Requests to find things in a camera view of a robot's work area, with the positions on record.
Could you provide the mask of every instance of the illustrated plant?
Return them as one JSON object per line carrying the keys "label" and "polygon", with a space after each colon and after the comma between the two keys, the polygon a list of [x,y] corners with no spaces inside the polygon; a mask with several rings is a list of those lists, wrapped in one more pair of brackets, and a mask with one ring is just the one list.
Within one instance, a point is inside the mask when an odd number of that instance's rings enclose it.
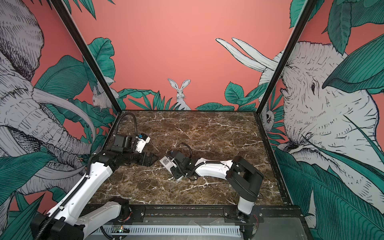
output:
{"label": "illustrated plant", "polygon": [[[71,9],[71,5],[70,5],[70,0],[63,0],[65,5],[67,6],[68,10],[70,13],[72,13],[72,9]],[[81,4],[85,7],[85,9],[90,13],[92,14],[92,16],[96,19],[96,13],[95,13],[95,8],[93,6],[93,2],[92,0],[73,0],[74,3],[76,4],[76,6],[80,9],[80,11],[82,12],[81,10],[81,7],[80,7],[80,4],[79,4],[79,1],[81,2]],[[47,0],[47,3],[48,5],[50,6],[50,8],[52,9],[52,6],[51,6],[51,2],[50,0]]]}
{"label": "illustrated plant", "polygon": [[[251,102],[265,93],[267,86],[267,83],[261,84],[244,96],[244,90],[240,85],[229,82],[224,96],[229,103],[238,105],[237,111],[256,111],[256,103]],[[221,103],[205,103],[196,109],[200,111],[234,111],[235,107],[223,106]]]}

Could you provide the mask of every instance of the mural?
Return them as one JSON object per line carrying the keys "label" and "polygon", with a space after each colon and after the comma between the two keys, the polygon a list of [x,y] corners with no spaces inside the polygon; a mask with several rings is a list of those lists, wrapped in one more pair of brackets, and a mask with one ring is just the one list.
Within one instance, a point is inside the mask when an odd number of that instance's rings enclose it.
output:
{"label": "mural", "polygon": [[[78,182],[116,116],[100,96],[94,105],[81,101],[81,95],[91,92],[88,86],[98,85],[85,61],[65,55],[34,81],[49,44],[27,5],[33,3],[0,1],[0,239],[7,240],[32,239],[25,226],[38,209],[49,210]],[[42,12],[44,18],[52,16]],[[66,44],[78,51],[64,25],[62,29],[70,41]],[[108,41],[98,38],[89,46],[107,62]],[[113,61],[103,67],[105,78],[113,79]],[[81,129],[65,127],[76,123]],[[76,132],[83,133],[81,139],[71,135]],[[45,194],[52,199],[41,206]]]}
{"label": "mural", "polygon": [[[292,1],[292,21],[304,2]],[[318,1],[313,21],[324,19],[315,19],[318,11],[328,15],[323,34],[330,43],[303,41],[313,31],[307,24],[263,109],[263,126],[314,239],[384,239],[384,153],[374,100],[384,87],[384,35],[345,52],[353,28],[384,24],[384,1]],[[266,70],[281,55],[270,60],[240,42],[254,54],[250,59],[219,42],[245,66],[263,71],[261,83],[270,81]]]}

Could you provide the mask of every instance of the brown marble surface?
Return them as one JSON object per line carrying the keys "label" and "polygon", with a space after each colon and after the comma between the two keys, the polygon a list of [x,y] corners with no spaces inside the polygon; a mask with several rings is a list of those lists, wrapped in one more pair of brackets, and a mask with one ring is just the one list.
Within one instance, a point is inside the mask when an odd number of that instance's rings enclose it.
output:
{"label": "brown marble surface", "polygon": [[[264,174],[257,205],[283,205],[276,179],[269,164],[253,113],[237,112],[157,112],[133,111],[138,133],[146,133],[151,141],[144,148],[159,159],[171,149],[188,149],[193,157],[230,160],[240,155]],[[121,120],[119,133],[134,135],[131,116]],[[106,149],[112,145],[112,139]],[[113,196],[132,204],[237,204],[238,195],[225,180],[199,177],[176,182],[159,161],[151,167],[132,164],[121,166],[94,194],[89,203],[104,204]]]}

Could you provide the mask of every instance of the tropical leaf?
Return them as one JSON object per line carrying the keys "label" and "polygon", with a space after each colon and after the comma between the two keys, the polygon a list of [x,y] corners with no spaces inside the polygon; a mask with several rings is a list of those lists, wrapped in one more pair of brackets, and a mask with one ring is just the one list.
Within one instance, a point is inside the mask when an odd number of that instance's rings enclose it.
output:
{"label": "tropical leaf", "polygon": [[143,104],[141,104],[141,103],[139,103],[139,102],[137,102],[137,101],[135,101],[135,100],[133,100],[133,99],[128,98],[128,100],[129,100],[131,103],[133,103],[133,104],[135,104],[136,106],[138,106],[139,108],[142,108],[142,109],[144,109],[144,110],[150,110],[149,108],[147,108],[147,107],[144,106]]}
{"label": "tropical leaf", "polygon": [[0,204],[12,192],[23,186],[31,177],[49,161],[56,157],[49,152],[33,152],[19,157],[0,157]]}
{"label": "tropical leaf", "polygon": [[66,55],[48,68],[37,81],[35,88],[64,99],[73,99],[88,83],[84,65],[79,60]]}
{"label": "tropical leaf", "polygon": [[284,140],[284,138],[281,136],[281,135],[279,135],[279,134],[270,134],[270,133],[267,133],[267,135],[268,135],[268,137],[270,138],[270,139],[281,139],[281,140]]}
{"label": "tropical leaf", "polygon": [[365,164],[363,162],[360,162],[356,159],[353,159],[351,157],[348,157],[341,153],[331,152],[327,151],[325,149],[319,148],[315,146],[319,151],[327,154],[328,156],[331,156],[333,158],[336,158],[337,160],[347,164],[351,168],[353,168],[355,171],[360,173],[361,175],[365,176],[368,180],[370,180],[376,187],[384,193],[384,173],[380,171],[379,169]]}
{"label": "tropical leaf", "polygon": [[281,94],[280,94],[280,96],[278,96],[278,98],[273,103],[271,109],[274,109],[275,107],[277,107],[277,105],[280,103],[282,97],[283,97],[283,95],[281,95]]}
{"label": "tropical leaf", "polygon": [[384,87],[384,34],[344,59],[323,84],[352,93]]}
{"label": "tropical leaf", "polygon": [[161,103],[161,95],[160,95],[160,91],[158,91],[153,97],[152,109],[155,110],[155,108],[157,108],[157,110],[159,110],[160,103]]}
{"label": "tropical leaf", "polygon": [[314,9],[313,9],[313,11],[312,11],[312,13],[311,13],[310,18],[308,19],[308,21],[311,20],[311,19],[314,17],[314,15],[315,15],[315,14],[317,13],[317,11],[321,8],[321,6],[323,5],[323,3],[324,3],[324,0],[317,0],[316,6],[314,7]]}
{"label": "tropical leaf", "polygon": [[95,8],[93,7],[92,0],[79,0],[86,10],[96,19]]}
{"label": "tropical leaf", "polygon": [[351,35],[351,3],[332,3],[328,19],[328,35],[336,51],[344,54]]}
{"label": "tropical leaf", "polygon": [[234,106],[222,106],[215,109],[215,111],[234,111],[234,110],[235,110]]}
{"label": "tropical leaf", "polygon": [[252,96],[252,98],[249,100],[249,103],[255,100],[256,98],[259,98],[263,93],[265,93],[266,88],[268,87],[268,83],[263,83],[259,86],[257,86],[255,89],[250,91],[246,97]]}
{"label": "tropical leaf", "polygon": [[285,133],[284,133],[283,131],[280,131],[280,130],[277,129],[277,128],[272,128],[271,132],[273,132],[273,133],[279,133],[279,134],[285,135]]}
{"label": "tropical leaf", "polygon": [[69,11],[70,13],[72,13],[72,9],[71,9],[70,2],[69,2],[68,0],[63,0],[63,1],[64,1],[65,5],[67,6],[68,11]]}
{"label": "tropical leaf", "polygon": [[[95,107],[93,105],[90,105],[85,101],[81,102],[79,99],[76,99],[76,100],[69,99],[68,101],[78,106],[81,110],[83,110],[84,113],[86,113],[88,117],[91,119],[95,127],[100,127],[100,126],[110,127],[108,124],[103,123],[103,117],[99,114],[100,111],[97,111],[97,110],[94,111],[93,109]],[[72,122],[80,122],[83,127],[88,126],[87,123],[84,121],[84,119],[82,119],[76,113],[61,107],[57,107],[57,110],[61,114],[63,114],[65,118],[71,120]]]}
{"label": "tropical leaf", "polygon": [[120,108],[122,109],[122,110],[124,110],[127,106],[125,105],[125,103],[124,103],[124,100],[122,99],[122,98],[116,98],[116,101],[118,102],[118,104],[119,104],[119,106],[120,106]]}
{"label": "tropical leaf", "polygon": [[55,202],[60,202],[67,195],[64,190],[59,187],[53,187],[48,191],[52,193],[52,200]]}
{"label": "tropical leaf", "polygon": [[[91,0],[80,0],[84,5],[84,2],[91,2]],[[115,54],[111,41],[108,38],[95,38],[91,44],[88,45],[90,52],[96,60],[96,63],[99,65],[99,68],[104,76],[113,79],[115,77],[115,63],[111,59],[111,56]],[[94,87],[97,88],[96,76],[93,74],[93,71],[89,67],[87,61],[83,57],[84,67],[88,75],[89,86],[91,90]]]}
{"label": "tropical leaf", "polygon": [[196,110],[199,111],[214,111],[216,108],[222,107],[223,104],[221,103],[205,103],[203,105],[200,105],[196,108]]}
{"label": "tropical leaf", "polygon": [[126,88],[118,92],[119,98],[125,98],[127,95],[130,95],[134,98],[141,98],[143,97],[143,94],[148,95],[152,94],[155,95],[156,93],[152,90],[139,90],[139,89],[130,89]]}
{"label": "tropical leaf", "polygon": [[16,192],[15,197],[19,211],[24,211],[29,206],[28,202],[25,200],[24,195]]}
{"label": "tropical leaf", "polygon": [[337,177],[316,164],[297,162],[291,154],[278,148],[275,156],[292,201],[300,206],[304,215],[308,213],[313,191],[319,237],[327,240],[384,238],[383,215]]}
{"label": "tropical leaf", "polygon": [[44,195],[35,200],[23,212],[21,212],[12,223],[4,230],[0,240],[32,240],[32,232],[29,225],[37,213],[40,202]]}
{"label": "tropical leaf", "polygon": [[244,105],[244,106],[239,107],[237,109],[237,111],[256,111],[257,108],[255,106],[256,106],[256,103]]}
{"label": "tropical leaf", "polygon": [[172,98],[170,98],[170,99],[167,101],[164,110],[169,110],[169,105],[170,105],[170,101],[171,101],[171,100],[172,100]]}
{"label": "tropical leaf", "polygon": [[292,0],[290,8],[291,27],[296,25],[297,19],[300,16],[301,10],[304,7],[306,0]]}
{"label": "tropical leaf", "polygon": [[229,82],[225,89],[224,96],[229,103],[236,104],[236,101],[239,100],[239,98],[244,97],[244,90],[240,85]]}
{"label": "tropical leaf", "polygon": [[284,126],[284,123],[283,122],[277,122],[273,125],[273,128],[277,128],[277,127],[282,127]]}
{"label": "tropical leaf", "polygon": [[94,152],[94,151],[98,148],[98,146],[103,145],[104,142],[105,142],[105,139],[106,139],[106,138],[107,138],[107,137],[104,136],[104,135],[99,135],[99,136],[97,136],[97,137],[95,138],[95,141],[94,141],[93,144],[92,144],[91,152]]}
{"label": "tropical leaf", "polygon": [[237,101],[236,101],[236,104],[240,106],[244,105],[244,104],[247,104],[247,103],[250,103],[250,99],[252,99],[252,96],[248,96],[248,97],[245,97],[245,98],[239,98]]}

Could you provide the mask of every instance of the elephant tusk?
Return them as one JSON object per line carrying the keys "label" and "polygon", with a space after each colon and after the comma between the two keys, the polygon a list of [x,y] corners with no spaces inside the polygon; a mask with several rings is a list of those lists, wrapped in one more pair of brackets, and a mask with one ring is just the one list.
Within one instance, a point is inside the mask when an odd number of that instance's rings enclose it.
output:
{"label": "elephant tusk", "polygon": [[83,110],[81,110],[78,106],[74,105],[73,103],[70,103],[69,101],[63,98],[44,92],[43,90],[40,90],[38,88],[33,89],[32,98],[38,103],[53,104],[55,106],[68,109],[76,113],[77,115],[79,115],[81,118],[85,120],[85,122],[91,128],[93,141],[95,140],[95,137],[96,137],[95,127],[91,119],[89,118],[89,116]]}
{"label": "elephant tusk", "polygon": [[18,157],[27,154],[6,126],[0,126],[0,148],[11,157]]}

